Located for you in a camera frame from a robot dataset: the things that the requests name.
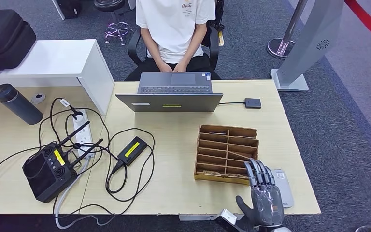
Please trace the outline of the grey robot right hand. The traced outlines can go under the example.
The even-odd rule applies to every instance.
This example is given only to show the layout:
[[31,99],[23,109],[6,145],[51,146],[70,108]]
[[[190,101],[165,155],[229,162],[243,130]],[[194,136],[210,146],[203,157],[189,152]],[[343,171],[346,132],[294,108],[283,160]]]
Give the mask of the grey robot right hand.
[[249,177],[253,207],[249,207],[239,195],[235,197],[237,206],[254,227],[264,228],[266,231],[282,227],[285,214],[281,192],[270,168],[253,158],[244,164]]

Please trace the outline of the person's left hand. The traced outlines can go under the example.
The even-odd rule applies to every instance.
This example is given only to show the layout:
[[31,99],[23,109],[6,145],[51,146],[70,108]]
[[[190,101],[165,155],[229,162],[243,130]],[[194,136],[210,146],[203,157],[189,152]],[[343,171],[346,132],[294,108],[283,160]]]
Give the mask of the person's left hand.
[[179,61],[175,68],[173,69],[173,72],[185,72],[188,66],[188,61],[187,60],[181,60]]

